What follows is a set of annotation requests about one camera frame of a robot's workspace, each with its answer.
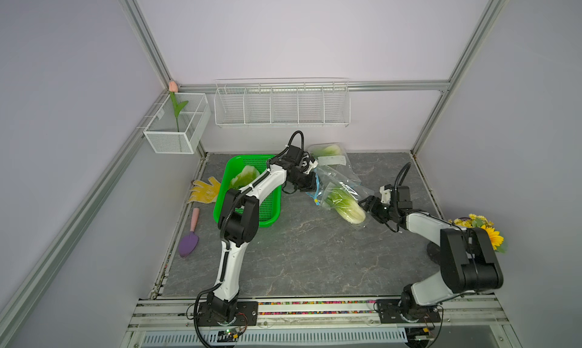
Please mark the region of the purple pink garden trowel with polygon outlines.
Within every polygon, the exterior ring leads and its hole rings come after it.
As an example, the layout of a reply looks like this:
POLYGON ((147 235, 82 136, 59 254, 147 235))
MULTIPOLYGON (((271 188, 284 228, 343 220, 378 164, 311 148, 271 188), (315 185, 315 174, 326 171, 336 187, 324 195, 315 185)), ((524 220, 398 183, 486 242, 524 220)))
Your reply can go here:
POLYGON ((191 252, 194 251, 198 244, 199 236, 196 235, 196 227, 199 220, 199 214, 200 214, 199 208, 194 208, 192 210, 189 232, 182 237, 180 243, 178 244, 177 251, 179 256, 182 258, 185 258, 189 254, 191 254, 191 252))

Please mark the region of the clear blue-zip zip-top bag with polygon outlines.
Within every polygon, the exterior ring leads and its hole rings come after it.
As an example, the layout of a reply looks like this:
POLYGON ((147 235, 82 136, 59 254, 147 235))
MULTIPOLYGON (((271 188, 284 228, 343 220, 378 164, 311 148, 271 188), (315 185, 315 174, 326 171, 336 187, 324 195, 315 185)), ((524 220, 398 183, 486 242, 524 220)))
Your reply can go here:
POLYGON ((362 229, 370 222, 371 218, 359 202, 374 196, 373 190, 330 166, 318 166, 315 174, 315 189, 306 194, 316 205, 335 211, 354 229, 362 229))

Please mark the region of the green plastic perforated basket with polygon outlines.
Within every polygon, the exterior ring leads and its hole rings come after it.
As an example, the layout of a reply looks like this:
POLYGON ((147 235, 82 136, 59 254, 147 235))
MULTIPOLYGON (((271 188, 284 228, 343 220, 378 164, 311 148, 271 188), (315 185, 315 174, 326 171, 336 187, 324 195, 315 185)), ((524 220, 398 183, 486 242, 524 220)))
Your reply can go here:
MULTIPOLYGON (((213 216, 215 222, 219 222, 221 210, 224 202, 224 197, 230 189, 230 182, 233 178, 243 171, 245 166, 253 166, 260 173, 264 172, 268 167, 268 160, 273 155, 239 155, 234 156, 228 160, 223 174, 223 181, 215 203, 213 216)), ((273 225, 280 216, 281 206, 281 187, 275 189, 261 204, 259 209, 259 227, 269 228, 273 225)))

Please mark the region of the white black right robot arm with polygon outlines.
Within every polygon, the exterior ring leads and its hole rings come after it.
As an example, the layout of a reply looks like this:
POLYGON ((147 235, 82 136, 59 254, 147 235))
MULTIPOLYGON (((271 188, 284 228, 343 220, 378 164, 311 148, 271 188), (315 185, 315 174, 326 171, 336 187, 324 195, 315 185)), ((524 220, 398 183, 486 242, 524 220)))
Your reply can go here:
POLYGON ((414 209, 409 188, 403 183, 412 164, 403 166, 393 184, 384 185, 379 196, 359 202, 374 220, 393 231, 418 234, 440 249, 440 271, 403 289, 399 310, 434 308, 439 303, 468 293, 488 293, 503 286, 504 276, 489 234, 482 228, 465 228, 414 209))

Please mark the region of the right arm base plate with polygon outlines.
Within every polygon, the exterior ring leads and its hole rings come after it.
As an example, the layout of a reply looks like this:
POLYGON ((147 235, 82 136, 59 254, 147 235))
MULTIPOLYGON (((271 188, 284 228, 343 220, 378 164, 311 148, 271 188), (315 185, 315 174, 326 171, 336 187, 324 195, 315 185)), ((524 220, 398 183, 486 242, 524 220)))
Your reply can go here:
POLYGON ((374 311, 382 324, 441 323, 442 315, 436 306, 407 306, 401 299, 377 299, 374 311))

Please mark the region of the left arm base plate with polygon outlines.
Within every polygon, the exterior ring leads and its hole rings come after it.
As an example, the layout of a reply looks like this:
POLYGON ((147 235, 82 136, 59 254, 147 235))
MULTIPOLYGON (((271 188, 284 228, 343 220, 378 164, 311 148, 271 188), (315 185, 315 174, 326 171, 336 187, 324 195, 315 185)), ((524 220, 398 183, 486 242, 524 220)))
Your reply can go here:
POLYGON ((256 326, 259 317, 259 304, 256 301, 238 300, 234 304, 222 300, 203 302, 198 306, 196 320, 199 326, 256 326))

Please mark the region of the back zip-top bag with label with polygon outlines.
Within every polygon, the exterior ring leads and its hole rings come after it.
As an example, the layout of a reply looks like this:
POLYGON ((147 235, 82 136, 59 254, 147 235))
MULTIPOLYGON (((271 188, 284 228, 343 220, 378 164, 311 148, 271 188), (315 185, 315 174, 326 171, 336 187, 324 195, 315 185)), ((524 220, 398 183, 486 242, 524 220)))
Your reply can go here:
POLYGON ((339 143, 315 144, 308 151, 322 166, 348 166, 348 156, 339 143))

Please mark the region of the aluminium mounting rail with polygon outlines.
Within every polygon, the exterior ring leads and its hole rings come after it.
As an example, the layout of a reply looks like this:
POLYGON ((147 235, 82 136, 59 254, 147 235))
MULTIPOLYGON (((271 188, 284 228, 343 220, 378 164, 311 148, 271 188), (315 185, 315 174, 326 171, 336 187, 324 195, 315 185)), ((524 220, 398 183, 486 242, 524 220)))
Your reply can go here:
MULTIPOLYGON (((258 328, 372 328, 507 325, 509 318, 494 295, 463 296, 438 307, 417 311, 403 319, 394 308, 382 304, 396 296, 240 299, 251 329, 258 328)), ((192 328, 192 299, 139 301, 128 331, 182 331, 192 328)))

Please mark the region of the pink artificial tulip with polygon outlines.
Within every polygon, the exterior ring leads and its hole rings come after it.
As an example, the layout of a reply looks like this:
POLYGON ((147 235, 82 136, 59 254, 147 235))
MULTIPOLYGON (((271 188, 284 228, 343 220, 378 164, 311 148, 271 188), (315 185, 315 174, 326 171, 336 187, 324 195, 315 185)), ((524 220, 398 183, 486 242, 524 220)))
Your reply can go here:
POLYGON ((179 117, 182 110, 188 105, 188 101, 178 102, 176 94, 179 91, 179 87, 175 81, 170 81, 168 83, 168 91, 170 92, 170 98, 174 110, 174 118, 177 127, 177 132, 180 132, 180 122, 179 117))

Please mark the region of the green chinese cabbage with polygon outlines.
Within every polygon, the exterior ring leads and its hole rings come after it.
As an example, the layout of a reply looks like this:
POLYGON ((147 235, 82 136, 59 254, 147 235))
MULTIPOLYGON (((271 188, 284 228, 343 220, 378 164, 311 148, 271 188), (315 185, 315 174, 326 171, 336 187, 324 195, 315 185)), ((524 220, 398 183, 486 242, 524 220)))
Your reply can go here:
POLYGON ((324 204, 352 225, 360 225, 366 219, 366 214, 359 206, 358 201, 342 187, 330 188, 324 204))
POLYGON ((230 181, 230 189, 246 189, 260 174, 255 166, 244 166, 242 171, 230 181))

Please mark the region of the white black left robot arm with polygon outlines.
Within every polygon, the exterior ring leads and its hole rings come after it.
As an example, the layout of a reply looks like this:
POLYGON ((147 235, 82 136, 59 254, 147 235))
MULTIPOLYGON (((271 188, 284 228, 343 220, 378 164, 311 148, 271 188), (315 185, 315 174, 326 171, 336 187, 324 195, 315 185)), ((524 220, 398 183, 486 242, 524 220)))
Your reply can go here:
POLYGON ((303 132, 295 131, 283 151, 267 161, 263 173, 244 187, 225 193, 218 221, 221 239, 218 276, 215 285, 203 291, 212 312, 227 321, 236 315, 243 258, 259 230, 259 210, 265 199, 288 183, 293 192, 316 190, 317 165, 305 149, 303 132))

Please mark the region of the yellow dotted work glove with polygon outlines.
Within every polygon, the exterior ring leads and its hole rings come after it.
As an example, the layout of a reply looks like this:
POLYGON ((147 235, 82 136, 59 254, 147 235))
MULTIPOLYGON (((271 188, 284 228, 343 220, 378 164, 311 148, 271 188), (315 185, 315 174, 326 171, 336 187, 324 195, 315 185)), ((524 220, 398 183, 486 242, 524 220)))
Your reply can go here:
POLYGON ((191 188, 189 190, 188 203, 214 203, 218 198, 220 189, 221 183, 215 177, 210 177, 207 182, 201 180, 192 181, 191 188))

